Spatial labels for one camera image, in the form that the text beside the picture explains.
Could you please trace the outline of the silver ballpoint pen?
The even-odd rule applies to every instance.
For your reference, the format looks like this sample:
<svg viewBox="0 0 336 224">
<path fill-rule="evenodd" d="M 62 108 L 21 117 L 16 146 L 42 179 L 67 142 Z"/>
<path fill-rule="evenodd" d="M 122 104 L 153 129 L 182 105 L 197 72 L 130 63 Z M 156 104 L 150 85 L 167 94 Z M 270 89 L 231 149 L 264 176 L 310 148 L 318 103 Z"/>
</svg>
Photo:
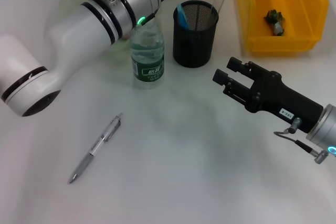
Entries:
<svg viewBox="0 0 336 224">
<path fill-rule="evenodd" d="M 94 144 L 91 146 L 87 154 L 83 157 L 81 162 L 78 164 L 78 166 L 75 168 L 75 170 L 71 174 L 68 180 L 68 184 L 72 184 L 73 182 L 75 182 L 85 172 L 85 170 L 90 165 L 90 163 L 93 161 L 98 151 L 104 145 L 104 143 L 108 142 L 112 138 L 112 136 L 115 134 L 115 132 L 118 130 L 118 128 L 121 125 L 121 118 L 122 118 L 122 113 L 115 116 L 109 122 L 107 127 L 99 135 L 99 137 L 94 142 Z"/>
</svg>

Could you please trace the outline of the blue scissors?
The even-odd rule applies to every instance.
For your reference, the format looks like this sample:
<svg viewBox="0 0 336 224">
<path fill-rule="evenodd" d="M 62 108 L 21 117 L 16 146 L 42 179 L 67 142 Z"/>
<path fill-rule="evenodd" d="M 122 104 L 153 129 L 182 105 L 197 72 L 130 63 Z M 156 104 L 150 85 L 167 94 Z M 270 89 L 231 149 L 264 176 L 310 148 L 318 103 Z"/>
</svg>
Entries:
<svg viewBox="0 0 336 224">
<path fill-rule="evenodd" d="M 185 12 L 184 7 L 182 6 L 182 4 L 179 4 L 177 6 L 177 17 L 178 17 L 178 22 L 180 24 L 180 26 L 185 29 L 185 30 L 191 30 L 191 24 L 190 24 L 190 20 Z"/>
</svg>

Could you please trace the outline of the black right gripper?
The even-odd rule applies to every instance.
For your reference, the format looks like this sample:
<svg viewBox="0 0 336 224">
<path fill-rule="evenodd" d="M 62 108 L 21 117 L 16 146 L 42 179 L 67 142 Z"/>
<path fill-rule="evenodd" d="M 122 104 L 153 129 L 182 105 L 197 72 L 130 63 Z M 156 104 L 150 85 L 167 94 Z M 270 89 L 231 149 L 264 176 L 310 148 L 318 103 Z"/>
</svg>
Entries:
<svg viewBox="0 0 336 224">
<path fill-rule="evenodd" d="M 324 107 L 287 87 L 280 74 L 251 61 L 242 63 L 235 57 L 230 58 L 227 68 L 254 81 L 249 89 L 220 69 L 213 76 L 214 82 L 225 86 L 223 93 L 242 104 L 249 112 L 266 111 L 289 124 L 300 118 L 298 129 L 305 133 L 316 125 Z"/>
</svg>

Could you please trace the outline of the yellow plastic bin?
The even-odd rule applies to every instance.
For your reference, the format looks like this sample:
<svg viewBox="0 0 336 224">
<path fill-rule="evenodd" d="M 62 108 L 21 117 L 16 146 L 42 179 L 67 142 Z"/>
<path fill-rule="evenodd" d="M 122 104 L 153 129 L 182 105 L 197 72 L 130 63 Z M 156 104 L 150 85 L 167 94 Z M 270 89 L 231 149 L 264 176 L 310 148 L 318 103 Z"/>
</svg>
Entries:
<svg viewBox="0 0 336 224">
<path fill-rule="evenodd" d="M 245 48 L 254 53 L 294 54 L 311 50 L 322 38 L 329 0 L 237 0 Z M 269 10 L 281 12 L 283 36 L 264 20 Z"/>
</svg>

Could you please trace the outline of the black mesh pen holder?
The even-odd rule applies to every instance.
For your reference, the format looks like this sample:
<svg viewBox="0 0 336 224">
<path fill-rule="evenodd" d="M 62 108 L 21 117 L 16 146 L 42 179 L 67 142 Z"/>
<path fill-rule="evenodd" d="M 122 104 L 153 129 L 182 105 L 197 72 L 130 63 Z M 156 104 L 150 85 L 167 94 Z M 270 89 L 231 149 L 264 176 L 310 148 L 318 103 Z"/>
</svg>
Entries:
<svg viewBox="0 0 336 224">
<path fill-rule="evenodd" d="M 191 0 L 181 4 L 188 29 L 181 25 L 178 9 L 174 10 L 173 58 L 183 67 L 198 68 L 208 63 L 212 54 L 217 10 L 205 1 Z"/>
</svg>

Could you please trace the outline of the clear water bottle green label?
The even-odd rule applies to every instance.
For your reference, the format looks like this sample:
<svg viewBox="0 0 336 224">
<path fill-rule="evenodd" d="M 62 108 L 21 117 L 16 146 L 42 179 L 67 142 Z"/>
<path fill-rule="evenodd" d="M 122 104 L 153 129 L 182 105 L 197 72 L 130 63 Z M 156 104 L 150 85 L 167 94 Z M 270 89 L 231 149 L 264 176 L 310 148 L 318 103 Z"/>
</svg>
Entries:
<svg viewBox="0 0 336 224">
<path fill-rule="evenodd" d="M 152 89 L 164 75 L 164 38 L 159 22 L 154 18 L 132 31 L 131 60 L 136 85 Z"/>
</svg>

